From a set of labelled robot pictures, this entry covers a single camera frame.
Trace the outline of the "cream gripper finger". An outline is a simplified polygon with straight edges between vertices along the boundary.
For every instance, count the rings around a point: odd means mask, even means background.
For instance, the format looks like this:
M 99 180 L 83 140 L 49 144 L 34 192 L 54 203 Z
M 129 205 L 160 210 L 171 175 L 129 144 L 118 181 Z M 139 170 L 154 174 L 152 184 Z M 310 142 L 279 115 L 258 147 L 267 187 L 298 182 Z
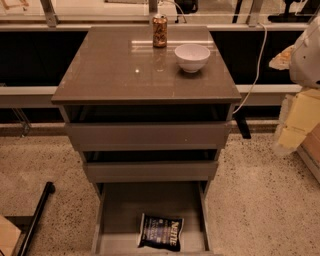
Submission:
M 288 46 L 282 52 L 277 54 L 269 62 L 269 67 L 276 70 L 286 70 L 289 68 L 291 61 L 291 54 L 293 52 L 294 46 Z

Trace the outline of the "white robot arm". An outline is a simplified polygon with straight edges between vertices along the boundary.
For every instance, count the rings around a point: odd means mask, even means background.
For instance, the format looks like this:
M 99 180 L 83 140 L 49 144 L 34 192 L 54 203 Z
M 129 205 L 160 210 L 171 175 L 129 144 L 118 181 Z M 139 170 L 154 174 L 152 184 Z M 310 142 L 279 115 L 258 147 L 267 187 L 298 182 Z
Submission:
M 269 66 L 289 70 L 292 82 L 302 87 L 320 88 L 320 17 L 316 17 L 296 42 L 277 54 Z

